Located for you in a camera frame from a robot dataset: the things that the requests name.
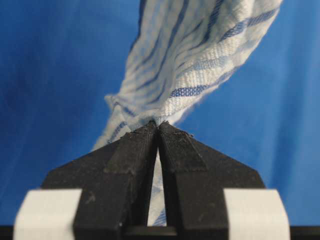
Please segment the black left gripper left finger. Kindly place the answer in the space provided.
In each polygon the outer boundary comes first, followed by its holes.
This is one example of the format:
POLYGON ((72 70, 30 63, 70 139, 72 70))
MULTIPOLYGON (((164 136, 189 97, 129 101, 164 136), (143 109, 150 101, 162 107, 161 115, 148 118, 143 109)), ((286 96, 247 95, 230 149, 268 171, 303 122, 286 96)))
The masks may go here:
POLYGON ((16 215, 15 240, 119 240, 146 225, 157 155, 155 122, 51 170, 16 215))

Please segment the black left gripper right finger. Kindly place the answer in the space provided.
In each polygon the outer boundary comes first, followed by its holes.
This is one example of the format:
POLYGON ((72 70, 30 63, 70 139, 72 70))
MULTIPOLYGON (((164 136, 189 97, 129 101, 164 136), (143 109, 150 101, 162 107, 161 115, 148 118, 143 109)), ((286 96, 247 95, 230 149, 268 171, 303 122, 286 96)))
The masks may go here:
POLYGON ((251 167, 167 122, 159 126, 167 224, 181 240, 288 240, 277 190, 251 167))

